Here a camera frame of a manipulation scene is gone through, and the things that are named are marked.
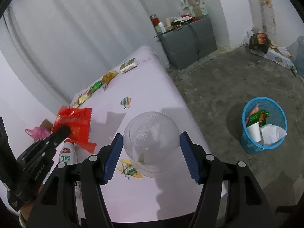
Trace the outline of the golden brown snack wrapper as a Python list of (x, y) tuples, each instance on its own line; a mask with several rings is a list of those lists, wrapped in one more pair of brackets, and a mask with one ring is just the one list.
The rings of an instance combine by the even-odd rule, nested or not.
[(102, 82), (103, 84), (109, 84), (111, 80), (117, 75), (117, 71), (113, 70), (110, 72), (107, 72), (103, 77), (102, 77)]

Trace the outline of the flat printed cardboard on floor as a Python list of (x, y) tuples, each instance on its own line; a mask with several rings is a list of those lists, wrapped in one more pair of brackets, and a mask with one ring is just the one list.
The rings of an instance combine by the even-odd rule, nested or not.
[(271, 60), (275, 63), (280, 64), (283, 67), (291, 69), (294, 66), (293, 56), (289, 52), (287, 47), (278, 47), (278, 48), (268, 48), (267, 53), (263, 53), (262, 51), (250, 50), (251, 53)]

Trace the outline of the clear plastic bowl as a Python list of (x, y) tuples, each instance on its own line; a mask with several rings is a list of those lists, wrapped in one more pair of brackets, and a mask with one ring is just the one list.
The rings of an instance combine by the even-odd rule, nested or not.
[(179, 128), (160, 112), (134, 117), (126, 126), (123, 144), (136, 171), (149, 178), (169, 177), (182, 161)]

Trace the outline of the red thermos bottle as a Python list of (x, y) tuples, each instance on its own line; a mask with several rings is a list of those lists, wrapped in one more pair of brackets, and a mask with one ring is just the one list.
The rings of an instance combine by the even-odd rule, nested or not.
[(150, 16), (150, 20), (151, 20), (151, 22), (152, 22), (152, 24), (153, 24), (154, 27), (158, 26), (159, 23), (160, 23), (158, 17), (155, 14), (152, 14)]

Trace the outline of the pink plastic bag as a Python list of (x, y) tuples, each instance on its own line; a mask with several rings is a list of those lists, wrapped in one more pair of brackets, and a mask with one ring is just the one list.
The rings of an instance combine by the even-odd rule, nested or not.
[(34, 141), (38, 141), (49, 137), (51, 135), (51, 131), (47, 128), (42, 127), (34, 127), (33, 129), (25, 129), (27, 135), (32, 137)]

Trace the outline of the dark snack box on floor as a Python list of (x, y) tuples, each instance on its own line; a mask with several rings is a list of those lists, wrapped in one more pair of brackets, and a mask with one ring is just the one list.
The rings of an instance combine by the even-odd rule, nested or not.
[(249, 49), (267, 54), (271, 41), (266, 33), (255, 33), (250, 37)]

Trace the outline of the yellow snack packet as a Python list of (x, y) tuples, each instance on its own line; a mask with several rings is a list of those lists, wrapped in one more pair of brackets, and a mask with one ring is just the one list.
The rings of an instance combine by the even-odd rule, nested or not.
[(77, 103), (79, 105), (82, 105), (85, 101), (87, 101), (90, 97), (92, 96), (92, 93), (90, 91), (87, 91), (83, 94), (81, 94), (78, 99), (77, 99)]

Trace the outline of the tall white printed carton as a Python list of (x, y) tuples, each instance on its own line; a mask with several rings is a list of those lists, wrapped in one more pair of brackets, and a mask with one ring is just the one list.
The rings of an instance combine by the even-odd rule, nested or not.
[(272, 0), (248, 0), (253, 20), (253, 31), (276, 35), (275, 12)]

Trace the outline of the blue mesh trash basket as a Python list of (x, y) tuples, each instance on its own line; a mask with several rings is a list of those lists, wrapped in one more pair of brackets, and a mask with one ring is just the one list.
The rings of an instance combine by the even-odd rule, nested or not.
[(287, 136), (287, 117), (283, 109), (270, 98), (250, 100), (242, 112), (241, 145), (250, 154), (273, 150)]

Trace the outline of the green wrapper in basket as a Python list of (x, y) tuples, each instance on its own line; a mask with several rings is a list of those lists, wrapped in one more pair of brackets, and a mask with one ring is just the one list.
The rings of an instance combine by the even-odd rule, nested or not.
[(246, 126), (248, 127), (254, 123), (259, 123), (260, 127), (265, 126), (268, 117), (271, 117), (271, 114), (268, 111), (266, 110), (258, 111), (257, 113), (252, 114), (249, 117)]

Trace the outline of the white gold small box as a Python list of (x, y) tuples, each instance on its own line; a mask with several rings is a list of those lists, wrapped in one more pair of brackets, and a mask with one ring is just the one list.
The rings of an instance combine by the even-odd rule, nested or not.
[(120, 72), (123, 74), (126, 72), (129, 72), (130, 70), (137, 67), (137, 65), (138, 65), (138, 63), (137, 63), (136, 58), (132, 58), (121, 65)]

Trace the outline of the white paper cup in basket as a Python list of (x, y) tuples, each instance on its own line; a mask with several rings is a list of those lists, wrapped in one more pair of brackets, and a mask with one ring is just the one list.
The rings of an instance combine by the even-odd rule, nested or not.
[(247, 131), (255, 142), (258, 143), (262, 140), (259, 123), (254, 123), (248, 126)]

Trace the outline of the white milk bottle red cap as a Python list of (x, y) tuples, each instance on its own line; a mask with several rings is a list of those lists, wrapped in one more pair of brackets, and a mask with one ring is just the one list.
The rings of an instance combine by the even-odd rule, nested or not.
[(77, 163), (75, 145), (70, 139), (66, 139), (63, 143), (63, 147), (59, 153), (59, 162), (65, 162), (67, 165)]

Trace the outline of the white small bottle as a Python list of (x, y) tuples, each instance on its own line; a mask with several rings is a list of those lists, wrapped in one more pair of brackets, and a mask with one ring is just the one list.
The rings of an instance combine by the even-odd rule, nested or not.
[(166, 33), (166, 28), (162, 22), (159, 22), (158, 26), (160, 27), (162, 33)]

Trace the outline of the red snack wrapper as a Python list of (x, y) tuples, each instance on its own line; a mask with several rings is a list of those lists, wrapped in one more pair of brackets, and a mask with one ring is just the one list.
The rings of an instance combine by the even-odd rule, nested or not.
[(55, 119), (52, 132), (57, 132), (61, 127), (68, 126), (71, 130), (68, 138), (89, 153), (94, 153), (96, 143), (89, 142), (92, 118), (91, 108), (60, 108)]

